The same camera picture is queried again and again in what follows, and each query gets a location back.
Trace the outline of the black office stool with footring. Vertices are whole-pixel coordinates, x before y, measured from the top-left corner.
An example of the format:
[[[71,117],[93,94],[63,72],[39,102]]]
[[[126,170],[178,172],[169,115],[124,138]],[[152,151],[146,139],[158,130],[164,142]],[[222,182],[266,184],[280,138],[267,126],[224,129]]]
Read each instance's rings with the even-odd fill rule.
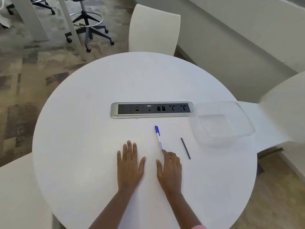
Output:
[[[103,38],[106,38],[110,41],[111,45],[114,45],[114,41],[111,37],[108,36],[109,30],[106,26],[102,25],[104,18],[102,15],[86,11],[84,1],[86,0],[71,0],[73,2],[79,2],[81,5],[81,11],[71,14],[70,16],[77,15],[72,22],[73,25],[77,27],[76,33],[77,34],[85,34],[85,48],[88,53],[91,52],[91,47],[88,45],[89,40],[93,39],[93,35],[98,35]]]

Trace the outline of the silver table power socket panel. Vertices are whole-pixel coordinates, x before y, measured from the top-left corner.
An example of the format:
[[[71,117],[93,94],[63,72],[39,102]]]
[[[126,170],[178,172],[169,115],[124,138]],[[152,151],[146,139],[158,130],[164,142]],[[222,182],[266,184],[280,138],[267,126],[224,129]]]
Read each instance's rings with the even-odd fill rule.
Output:
[[[110,116],[126,118],[188,117],[194,109],[192,102],[116,102],[111,104]]]

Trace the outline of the dark grey pencil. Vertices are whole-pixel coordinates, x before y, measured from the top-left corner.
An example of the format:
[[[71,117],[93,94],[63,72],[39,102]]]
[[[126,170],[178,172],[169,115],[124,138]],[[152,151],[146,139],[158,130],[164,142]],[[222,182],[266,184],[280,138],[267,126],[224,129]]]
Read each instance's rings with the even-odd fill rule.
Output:
[[[186,154],[187,154],[189,160],[191,160],[191,156],[190,156],[190,154],[189,154],[189,151],[188,151],[188,149],[187,149],[187,146],[186,146],[186,144],[185,144],[183,138],[181,138],[181,141],[182,141],[182,143],[183,143],[183,146],[184,146],[184,148],[185,148],[185,151],[186,151]]]

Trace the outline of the person's right hand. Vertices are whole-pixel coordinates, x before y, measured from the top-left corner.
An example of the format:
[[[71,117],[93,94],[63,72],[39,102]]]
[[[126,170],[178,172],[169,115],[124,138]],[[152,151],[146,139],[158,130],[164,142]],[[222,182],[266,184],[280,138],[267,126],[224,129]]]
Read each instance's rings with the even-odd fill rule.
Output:
[[[157,177],[164,193],[181,193],[182,165],[180,158],[173,152],[162,150],[164,163],[163,176]]]

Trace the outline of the person's left hand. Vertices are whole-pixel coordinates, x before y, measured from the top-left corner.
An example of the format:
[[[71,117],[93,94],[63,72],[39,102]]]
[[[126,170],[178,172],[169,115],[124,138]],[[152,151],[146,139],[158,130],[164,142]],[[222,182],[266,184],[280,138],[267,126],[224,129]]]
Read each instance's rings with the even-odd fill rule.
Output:
[[[139,174],[138,149],[137,144],[132,143],[132,160],[127,161],[127,143],[123,145],[121,153],[122,165],[117,167],[118,190],[122,188],[136,189],[140,184],[143,175]]]

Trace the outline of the person's right forearm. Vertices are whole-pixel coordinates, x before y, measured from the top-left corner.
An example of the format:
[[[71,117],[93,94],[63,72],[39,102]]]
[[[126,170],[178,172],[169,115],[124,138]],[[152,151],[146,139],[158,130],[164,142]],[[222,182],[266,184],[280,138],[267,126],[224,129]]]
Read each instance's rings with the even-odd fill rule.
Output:
[[[182,193],[165,193],[180,229],[191,229],[202,223],[197,218]]]

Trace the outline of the black office chair base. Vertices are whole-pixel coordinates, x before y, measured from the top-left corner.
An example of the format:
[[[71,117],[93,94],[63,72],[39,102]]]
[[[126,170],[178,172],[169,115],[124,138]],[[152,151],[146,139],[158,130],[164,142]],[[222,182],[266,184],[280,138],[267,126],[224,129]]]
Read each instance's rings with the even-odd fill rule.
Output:
[[[46,0],[30,0],[30,2],[33,6],[51,10],[51,14],[55,15],[55,11],[53,10],[52,7],[49,6]],[[13,8],[15,8],[14,4],[10,4],[6,6],[6,9],[10,15],[14,15],[12,11]]]

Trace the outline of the person's left forearm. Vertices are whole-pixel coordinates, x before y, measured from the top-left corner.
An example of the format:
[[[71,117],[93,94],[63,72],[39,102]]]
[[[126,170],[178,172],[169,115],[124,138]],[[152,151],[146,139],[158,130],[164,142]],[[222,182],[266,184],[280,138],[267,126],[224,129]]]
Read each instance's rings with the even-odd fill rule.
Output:
[[[134,188],[119,189],[88,229],[118,229],[134,192]]]

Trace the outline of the white chair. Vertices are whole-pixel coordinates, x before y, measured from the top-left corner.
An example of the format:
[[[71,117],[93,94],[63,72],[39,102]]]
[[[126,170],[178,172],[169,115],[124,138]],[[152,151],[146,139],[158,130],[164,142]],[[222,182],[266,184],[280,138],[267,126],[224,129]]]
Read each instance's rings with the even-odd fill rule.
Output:
[[[254,125],[255,152],[282,147],[288,163],[305,176],[305,71],[274,87],[258,104],[238,103]]]
[[[129,52],[154,52],[174,56],[181,16],[136,4],[129,27]]]
[[[0,167],[0,229],[53,229],[31,153]]]

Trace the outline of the clear plastic container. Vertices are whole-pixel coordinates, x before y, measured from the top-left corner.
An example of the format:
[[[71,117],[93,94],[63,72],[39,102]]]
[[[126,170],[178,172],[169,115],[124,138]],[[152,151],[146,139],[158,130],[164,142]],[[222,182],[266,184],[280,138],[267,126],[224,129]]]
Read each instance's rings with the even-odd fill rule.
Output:
[[[239,103],[216,101],[195,104],[189,116],[193,135],[200,145],[223,145],[255,133]]]

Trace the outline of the white desk leg panel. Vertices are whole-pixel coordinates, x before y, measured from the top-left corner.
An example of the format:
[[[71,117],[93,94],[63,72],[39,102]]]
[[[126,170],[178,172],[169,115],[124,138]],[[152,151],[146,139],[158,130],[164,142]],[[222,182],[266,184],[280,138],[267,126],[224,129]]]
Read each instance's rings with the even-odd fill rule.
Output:
[[[25,26],[32,35],[33,39],[38,42],[49,41],[47,32],[41,23],[30,0],[11,0],[17,12],[21,16]]]
[[[72,42],[76,45],[78,53],[79,53],[81,59],[83,61],[87,61],[87,56],[86,56],[86,54],[85,54],[85,52],[83,50],[83,47],[82,47],[82,45],[80,43],[80,40],[79,40],[78,35],[77,35],[77,32],[76,32],[76,30],[74,28],[74,24],[72,22],[71,16],[70,16],[69,11],[67,9],[65,0],[58,0],[58,2],[59,2],[59,5],[60,5],[60,7],[62,9],[63,15],[64,15],[65,20],[67,22],[67,25],[68,25],[68,27],[70,29],[70,32],[72,34],[72,36],[71,36],[72,37]]]

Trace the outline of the white pen with blue cap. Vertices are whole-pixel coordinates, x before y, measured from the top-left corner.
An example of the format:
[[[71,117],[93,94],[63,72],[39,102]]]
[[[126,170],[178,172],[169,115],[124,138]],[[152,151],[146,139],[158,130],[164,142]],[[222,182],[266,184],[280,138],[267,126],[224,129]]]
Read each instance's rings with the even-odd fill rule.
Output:
[[[162,152],[163,148],[162,148],[162,143],[161,143],[161,138],[160,138],[160,133],[159,133],[158,126],[155,126],[155,132],[156,132],[156,135],[157,135],[157,138],[158,138],[160,153],[161,153],[161,156],[163,157],[163,152]]]

